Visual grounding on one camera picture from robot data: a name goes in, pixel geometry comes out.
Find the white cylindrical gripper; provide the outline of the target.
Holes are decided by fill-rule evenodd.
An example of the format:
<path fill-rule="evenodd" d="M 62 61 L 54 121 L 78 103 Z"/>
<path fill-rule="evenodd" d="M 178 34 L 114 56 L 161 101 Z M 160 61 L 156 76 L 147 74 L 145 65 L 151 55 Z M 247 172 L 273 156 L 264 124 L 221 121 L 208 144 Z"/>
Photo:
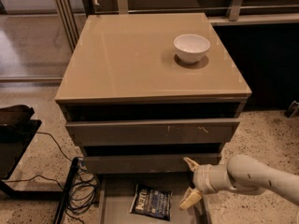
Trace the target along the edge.
<path fill-rule="evenodd" d="M 214 194 L 222 190 L 232 191 L 235 189 L 225 164 L 199 165 L 189 157 L 184 157 L 183 160 L 193 172 L 192 182 L 196 189 L 187 188 L 180 201 L 180 209 L 185 210 L 198 203 L 202 199 L 202 193 Z"/>

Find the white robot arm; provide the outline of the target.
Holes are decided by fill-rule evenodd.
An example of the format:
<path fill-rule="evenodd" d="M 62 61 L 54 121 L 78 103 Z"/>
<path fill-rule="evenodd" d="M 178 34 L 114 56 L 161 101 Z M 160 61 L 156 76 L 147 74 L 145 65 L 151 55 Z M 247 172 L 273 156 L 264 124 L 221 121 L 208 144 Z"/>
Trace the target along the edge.
<path fill-rule="evenodd" d="M 271 190 L 289 202 L 299 205 L 299 176 L 293 175 L 253 159 L 235 155 L 225 164 L 198 164 L 184 157 L 193 172 L 194 188 L 188 188 L 180 202 L 181 209 L 198 203 L 204 194 L 229 191 L 244 195 L 260 195 Z"/>

